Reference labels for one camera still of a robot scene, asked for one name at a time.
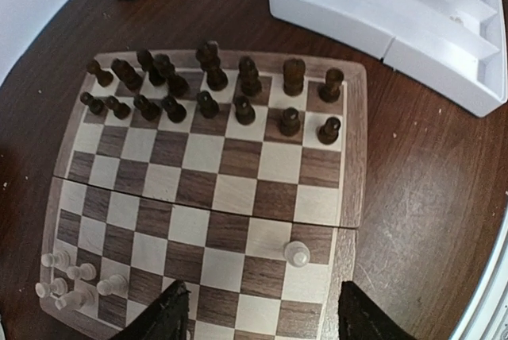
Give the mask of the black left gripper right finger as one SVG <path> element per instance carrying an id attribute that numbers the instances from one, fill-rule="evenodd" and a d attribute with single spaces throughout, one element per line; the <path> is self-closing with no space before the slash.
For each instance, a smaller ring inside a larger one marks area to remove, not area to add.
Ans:
<path id="1" fill-rule="evenodd" d="M 341 283 L 338 300 L 338 335 L 340 340 L 414 340 L 398 326 L 353 281 Z"/>

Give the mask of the white chess rook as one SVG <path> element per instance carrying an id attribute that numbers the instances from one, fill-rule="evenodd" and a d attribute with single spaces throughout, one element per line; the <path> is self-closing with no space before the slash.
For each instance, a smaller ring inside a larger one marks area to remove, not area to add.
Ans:
<path id="1" fill-rule="evenodd" d="M 67 282 L 64 278 L 57 277 L 51 283 L 38 282 L 35 284 L 35 292 L 41 299 L 51 294 L 62 296 L 68 292 Z"/>

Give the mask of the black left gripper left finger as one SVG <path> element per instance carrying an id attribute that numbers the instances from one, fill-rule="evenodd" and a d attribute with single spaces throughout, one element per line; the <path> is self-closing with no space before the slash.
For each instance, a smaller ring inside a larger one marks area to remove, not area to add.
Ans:
<path id="1" fill-rule="evenodd" d="M 185 340 L 189 334 L 189 307 L 190 291 L 182 280 L 176 280 L 110 340 Z"/>

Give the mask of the white chess bishop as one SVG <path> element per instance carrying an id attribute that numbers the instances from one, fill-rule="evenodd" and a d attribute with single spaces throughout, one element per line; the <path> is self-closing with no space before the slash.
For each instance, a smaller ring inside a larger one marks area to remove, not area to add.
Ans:
<path id="1" fill-rule="evenodd" d="M 128 286 L 128 281 L 123 275 L 113 274 L 98 282 L 97 291 L 101 296 L 110 296 L 113 294 L 120 296 L 127 293 Z"/>

